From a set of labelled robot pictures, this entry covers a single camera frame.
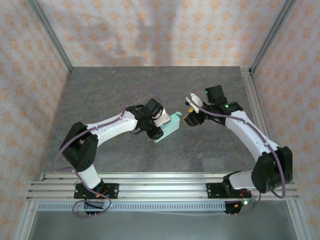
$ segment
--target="teal block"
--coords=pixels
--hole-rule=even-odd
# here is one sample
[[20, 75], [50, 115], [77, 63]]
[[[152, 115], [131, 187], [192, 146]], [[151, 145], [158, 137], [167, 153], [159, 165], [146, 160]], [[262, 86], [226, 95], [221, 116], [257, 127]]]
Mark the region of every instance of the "teal block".
[[180, 117], [179, 115], [182, 115], [181, 112], [176, 112], [174, 114], [172, 114], [170, 117], [171, 117], [171, 121], [167, 124], [162, 124], [160, 126], [160, 128], [162, 129], [163, 131], [163, 136], [160, 137], [159, 139], [157, 140], [153, 140], [155, 141], [156, 143], [161, 141], [162, 139], [164, 139], [165, 137], [167, 137], [168, 135], [172, 134], [174, 131], [178, 130], [179, 129], [179, 126], [180, 126]]

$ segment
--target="orange floral pattern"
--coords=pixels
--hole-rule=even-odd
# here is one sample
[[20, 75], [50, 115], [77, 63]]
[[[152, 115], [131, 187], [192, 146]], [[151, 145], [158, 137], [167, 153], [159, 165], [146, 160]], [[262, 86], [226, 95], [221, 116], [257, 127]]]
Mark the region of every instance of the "orange floral pattern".
[[67, 70], [27, 1], [0, 1], [0, 235], [13, 239], [51, 140]]
[[250, 67], [285, 0], [39, 2], [76, 67]]
[[273, 137], [293, 152], [294, 181], [320, 235], [320, 1], [297, 1], [255, 81]]

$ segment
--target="black mounting bracket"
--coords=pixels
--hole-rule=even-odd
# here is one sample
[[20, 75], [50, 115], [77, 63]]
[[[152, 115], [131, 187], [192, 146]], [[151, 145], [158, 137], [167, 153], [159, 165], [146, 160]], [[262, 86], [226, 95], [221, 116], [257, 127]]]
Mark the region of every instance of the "black mounting bracket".
[[207, 183], [205, 185], [208, 199], [250, 199], [251, 192], [247, 189], [233, 189], [231, 192], [227, 192], [224, 184], [219, 182]]
[[[119, 184], [118, 183], [99, 183], [99, 190], [98, 193], [107, 196], [110, 199], [117, 199], [119, 194]], [[74, 199], [103, 199], [101, 196], [96, 196], [89, 190], [85, 188], [82, 183], [77, 183], [75, 185], [74, 190]]]

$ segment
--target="purple cable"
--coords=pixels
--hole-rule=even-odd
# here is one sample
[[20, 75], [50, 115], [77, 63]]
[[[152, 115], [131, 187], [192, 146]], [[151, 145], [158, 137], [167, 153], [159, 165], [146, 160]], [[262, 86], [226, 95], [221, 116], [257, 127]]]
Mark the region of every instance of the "purple cable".
[[[104, 123], [104, 124], [98, 125], [97, 127], [92, 127], [92, 128], [90, 128], [90, 129], [87, 129], [87, 130], [79, 133], [78, 135], [74, 136], [74, 137], [71, 138], [65, 145], [63, 145], [63, 147], [58, 151], [58, 153], [56, 154], [55, 158], [54, 158], [53, 161], [52, 161], [52, 165], [51, 165], [51, 166], [52, 166], [52, 169], [53, 169], [54, 171], [56, 171], [56, 172], [73, 171], [73, 172], [75, 173], [75, 175], [78, 177], [78, 179], [81, 181], [81, 183], [83, 184], [83, 186], [84, 186], [89, 192], [91, 192], [91, 193], [93, 193], [93, 194], [95, 194], [95, 195], [99, 195], [99, 196], [101, 196], [101, 197], [103, 197], [103, 198], [105, 198], [105, 199], [107, 199], [107, 200], [109, 201], [109, 205], [108, 205], [104, 210], [100, 211], [99, 213], [96, 213], [95, 216], [98, 216], [98, 215], [101, 215], [101, 214], [105, 213], [105, 212], [110, 208], [110, 206], [111, 206], [111, 204], [112, 204], [111, 199], [110, 199], [109, 197], [107, 197], [106, 195], [103, 195], [103, 194], [101, 194], [101, 193], [98, 193], [98, 192], [93, 191], [92, 189], [90, 189], [90, 188], [86, 185], [86, 183], [82, 180], [82, 178], [81, 178], [81, 176], [78, 174], [78, 172], [77, 172], [73, 167], [56, 168], [58, 158], [59, 158], [59, 156], [63, 153], [63, 151], [64, 151], [70, 144], [72, 144], [75, 140], [77, 140], [78, 138], [82, 137], [83, 135], [85, 135], [85, 134], [87, 134], [87, 133], [89, 133], [89, 132], [91, 132], [91, 131], [93, 131], [93, 130], [98, 130], [98, 129], [100, 129], [100, 128], [107, 127], [107, 126], [109, 126], [109, 125], [111, 125], [111, 124], [114, 124], [114, 123], [116, 123], [117, 121], [119, 121], [119, 120], [123, 117], [123, 115], [125, 114], [125, 111], [126, 111], [126, 108], [127, 108], [127, 101], [128, 101], [128, 99], [129, 99], [129, 97], [131, 96], [132, 91], [135, 90], [135, 89], [137, 89], [137, 88], [142, 88], [142, 87], [143, 87], [143, 88], [149, 88], [149, 89], [153, 90], [153, 91], [155, 92], [155, 94], [157, 95], [158, 99], [159, 99], [159, 103], [163, 106], [163, 108], [165, 108], [165, 107], [164, 107], [164, 103], [162, 102], [160, 95], [158, 94], [158, 92], [157, 92], [151, 85], [149, 85], [149, 84], [140, 84], [140, 85], [137, 85], [137, 86], [135, 86], [135, 87], [133, 87], [133, 88], [131, 89], [130, 94], [126, 97], [125, 103], [124, 103], [124, 109], [123, 109], [122, 113], [120, 114], [120, 116], [119, 116], [118, 118], [116, 118], [115, 120], [112, 120], [112, 121], [110, 121], [110, 122], [106, 122], [106, 123]], [[75, 215], [76, 217], [81, 218], [81, 219], [90, 218], [91, 214], [89, 214], [89, 215], [79, 215], [79, 214], [75, 213], [75, 207], [76, 207], [76, 205], [77, 205], [78, 203], [94, 203], [94, 204], [95, 204], [95, 203], [97, 203], [97, 202], [96, 202], [96, 201], [88, 201], [88, 200], [79, 200], [79, 201], [77, 201], [77, 202], [73, 205], [73, 207], [72, 207], [73, 215]]]
[[260, 137], [260, 139], [262, 140], [262, 142], [268, 147], [268, 149], [271, 151], [275, 161], [276, 161], [276, 164], [278, 166], [278, 169], [279, 169], [279, 173], [280, 173], [280, 178], [281, 178], [281, 185], [282, 185], [282, 195], [279, 196], [275, 191], [271, 191], [277, 198], [279, 199], [284, 199], [286, 197], [286, 182], [285, 182], [285, 175], [284, 175], [284, 171], [281, 167], [281, 163], [280, 163], [280, 160], [276, 154], [276, 152], [272, 149], [272, 147], [270, 146], [270, 144], [265, 140], [264, 136], [257, 130], [257, 128], [252, 125], [251, 123], [247, 122], [246, 120], [240, 118], [240, 117], [236, 117], [236, 116], [230, 116], [230, 115], [224, 115], [224, 114], [217, 114], [217, 113], [212, 113], [210, 111], [207, 111], [205, 109], [203, 109], [202, 107], [200, 107], [199, 105], [197, 105], [193, 100], [192, 100], [192, 96], [191, 96], [191, 93], [189, 93], [188, 95], [189, 97], [189, 100], [190, 102], [195, 105], [198, 109], [200, 109], [202, 112], [204, 112], [205, 114], [208, 114], [208, 115], [211, 115], [211, 116], [214, 116], [214, 117], [218, 117], [218, 118], [229, 118], [229, 119], [235, 119], [237, 121], [241, 121], [243, 122], [244, 124], [248, 125], [250, 128], [252, 128], [255, 133]]

